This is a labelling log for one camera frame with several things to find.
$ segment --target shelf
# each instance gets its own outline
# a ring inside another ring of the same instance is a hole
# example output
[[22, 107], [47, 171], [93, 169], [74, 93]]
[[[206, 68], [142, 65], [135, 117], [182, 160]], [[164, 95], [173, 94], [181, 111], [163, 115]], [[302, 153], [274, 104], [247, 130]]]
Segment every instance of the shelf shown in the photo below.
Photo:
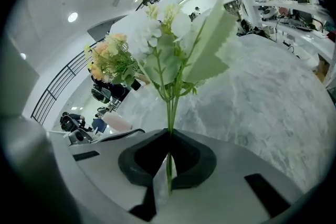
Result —
[[276, 6], [283, 8], [292, 8], [300, 10], [302, 12], [310, 13], [311, 15], [316, 15], [323, 17], [326, 20], [330, 20], [328, 10], [322, 8], [318, 5], [308, 4], [308, 3], [298, 3], [297, 1], [287, 1], [287, 0], [269, 0], [266, 2], [254, 2], [254, 6]]
[[321, 55], [328, 63], [333, 62], [332, 57], [335, 49], [335, 43], [332, 42], [329, 38], [321, 38], [313, 32], [302, 31], [286, 25], [277, 25], [276, 20], [268, 20], [265, 22], [262, 21], [261, 23], [273, 28], [277, 27], [277, 30], [286, 32], [295, 38], [301, 39], [304, 43], [310, 46], [311, 49]]

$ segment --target round table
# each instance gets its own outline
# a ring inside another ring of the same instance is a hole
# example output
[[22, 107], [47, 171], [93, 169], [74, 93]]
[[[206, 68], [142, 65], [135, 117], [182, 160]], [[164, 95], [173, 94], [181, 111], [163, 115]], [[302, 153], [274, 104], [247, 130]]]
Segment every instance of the round table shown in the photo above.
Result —
[[[306, 192], [334, 153], [336, 109], [318, 78], [278, 46], [256, 35], [238, 38], [220, 55], [230, 68], [180, 99], [175, 128], [243, 146]], [[166, 127], [165, 103], [151, 85], [131, 91], [117, 113], [133, 129]]]

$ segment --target round ceiling light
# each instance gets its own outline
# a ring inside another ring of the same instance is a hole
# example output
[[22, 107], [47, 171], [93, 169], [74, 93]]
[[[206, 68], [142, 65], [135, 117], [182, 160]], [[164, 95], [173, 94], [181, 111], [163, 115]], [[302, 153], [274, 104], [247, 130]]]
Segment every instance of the round ceiling light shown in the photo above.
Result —
[[77, 12], [73, 12], [73, 13], [71, 13], [71, 14], [69, 15], [69, 17], [68, 17], [68, 21], [69, 21], [69, 23], [74, 22], [74, 21], [77, 19], [77, 17], [78, 17], [78, 13], [77, 13]]

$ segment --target white marble surface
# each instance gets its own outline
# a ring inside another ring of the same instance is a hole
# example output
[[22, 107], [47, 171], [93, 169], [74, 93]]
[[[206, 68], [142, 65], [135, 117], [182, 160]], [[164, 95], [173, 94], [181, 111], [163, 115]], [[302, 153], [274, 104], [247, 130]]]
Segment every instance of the white marble surface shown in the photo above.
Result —
[[[334, 154], [336, 109], [289, 51], [254, 35], [238, 41], [226, 53], [230, 69], [181, 98], [175, 128], [244, 146], [308, 191]], [[132, 91], [117, 112], [146, 132], [166, 127], [165, 104], [152, 86]]]

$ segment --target pink object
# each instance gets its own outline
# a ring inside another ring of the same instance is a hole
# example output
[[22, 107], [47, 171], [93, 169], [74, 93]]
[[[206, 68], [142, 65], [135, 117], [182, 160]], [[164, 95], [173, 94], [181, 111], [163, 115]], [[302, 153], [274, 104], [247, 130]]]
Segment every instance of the pink object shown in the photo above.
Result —
[[106, 112], [101, 119], [118, 132], [126, 132], [132, 129], [132, 125], [114, 111]]

